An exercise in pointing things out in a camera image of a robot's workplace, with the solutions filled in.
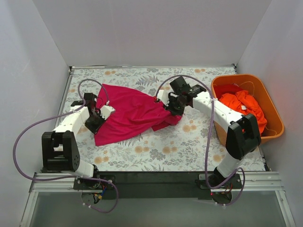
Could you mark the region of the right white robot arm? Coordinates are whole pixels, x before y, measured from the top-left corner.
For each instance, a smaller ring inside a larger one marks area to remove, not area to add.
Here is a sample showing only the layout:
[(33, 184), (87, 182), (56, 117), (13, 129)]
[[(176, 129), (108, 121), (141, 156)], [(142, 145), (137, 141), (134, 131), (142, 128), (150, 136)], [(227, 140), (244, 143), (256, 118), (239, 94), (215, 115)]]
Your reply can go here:
[(211, 90), (201, 81), (191, 86), (184, 75), (170, 77), (172, 92), (158, 89), (155, 98), (165, 110), (181, 116), (190, 106), (210, 117), (210, 123), (219, 124), (226, 132), (227, 154), (209, 175), (205, 172), (205, 183), (210, 189), (225, 188), (240, 169), (243, 158), (261, 144), (258, 122), (253, 114), (244, 115), (218, 101)]

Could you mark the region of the aluminium frame rail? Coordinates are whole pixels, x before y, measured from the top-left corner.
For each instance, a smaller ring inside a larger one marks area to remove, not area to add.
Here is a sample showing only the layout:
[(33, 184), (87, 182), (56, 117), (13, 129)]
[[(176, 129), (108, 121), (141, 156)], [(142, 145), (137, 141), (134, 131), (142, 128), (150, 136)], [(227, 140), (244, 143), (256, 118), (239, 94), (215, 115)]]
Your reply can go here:
[(197, 198), (120, 199), (118, 189), (37, 173), (23, 227), (294, 227), (277, 172), (239, 173), (228, 188)]

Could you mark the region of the orange t shirt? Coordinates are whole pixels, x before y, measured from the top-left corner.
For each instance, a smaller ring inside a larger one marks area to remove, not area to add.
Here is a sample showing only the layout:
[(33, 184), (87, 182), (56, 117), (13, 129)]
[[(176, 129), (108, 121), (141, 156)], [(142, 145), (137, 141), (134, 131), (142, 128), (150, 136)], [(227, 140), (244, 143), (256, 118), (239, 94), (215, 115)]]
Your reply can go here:
[(253, 114), (258, 122), (260, 134), (263, 133), (267, 120), (257, 100), (247, 90), (235, 84), (218, 85), (214, 87), (218, 100), (243, 115)]

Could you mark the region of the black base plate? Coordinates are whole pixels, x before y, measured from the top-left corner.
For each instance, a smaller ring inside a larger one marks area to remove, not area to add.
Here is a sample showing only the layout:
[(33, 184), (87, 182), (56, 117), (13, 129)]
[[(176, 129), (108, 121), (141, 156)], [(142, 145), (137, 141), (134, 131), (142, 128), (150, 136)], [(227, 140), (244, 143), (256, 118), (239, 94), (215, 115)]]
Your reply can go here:
[(97, 172), (112, 182), (120, 199), (197, 198), (210, 200), (204, 172)]

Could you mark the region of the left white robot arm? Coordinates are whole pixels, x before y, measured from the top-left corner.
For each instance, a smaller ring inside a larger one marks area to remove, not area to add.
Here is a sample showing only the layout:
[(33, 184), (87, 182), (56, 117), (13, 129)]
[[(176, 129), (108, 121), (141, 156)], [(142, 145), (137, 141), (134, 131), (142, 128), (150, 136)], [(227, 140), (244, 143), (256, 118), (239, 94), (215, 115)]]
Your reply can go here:
[(85, 93), (84, 101), (74, 101), (71, 114), (67, 115), (60, 125), (42, 135), (43, 169), (85, 177), (84, 183), (90, 189), (98, 188), (101, 178), (94, 173), (93, 164), (80, 158), (76, 135), (83, 125), (96, 134), (105, 122), (96, 104), (97, 96)]

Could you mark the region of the orange plastic basket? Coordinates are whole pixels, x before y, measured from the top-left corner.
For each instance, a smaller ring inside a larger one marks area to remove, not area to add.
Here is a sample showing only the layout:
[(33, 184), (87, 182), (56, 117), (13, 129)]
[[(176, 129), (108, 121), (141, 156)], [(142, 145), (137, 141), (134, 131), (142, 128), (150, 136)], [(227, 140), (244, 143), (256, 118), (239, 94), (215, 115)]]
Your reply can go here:
[(283, 134), (285, 130), (284, 124), (261, 79), (251, 74), (218, 76), (213, 79), (211, 83), (214, 97), (218, 98), (218, 95), (215, 92), (215, 87), (225, 84), (236, 84), (240, 88), (247, 90), (250, 95), (254, 96), (260, 105), (263, 113), (265, 114), (265, 118), (267, 119), (266, 128), (261, 134), (261, 144), (265, 144), (266, 142), (276, 139)]

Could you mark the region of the magenta t shirt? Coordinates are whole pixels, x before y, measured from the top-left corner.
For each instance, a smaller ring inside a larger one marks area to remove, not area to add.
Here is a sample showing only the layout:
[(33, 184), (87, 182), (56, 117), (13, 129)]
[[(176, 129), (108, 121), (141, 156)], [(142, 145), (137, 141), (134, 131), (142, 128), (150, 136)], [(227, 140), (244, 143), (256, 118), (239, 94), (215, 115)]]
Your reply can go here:
[(152, 129), (158, 131), (175, 126), (181, 116), (173, 116), (154, 97), (128, 87), (103, 85), (98, 94), (97, 106), (101, 106), (108, 93), (109, 105), (115, 109), (94, 136), (95, 145), (103, 146), (121, 142)]

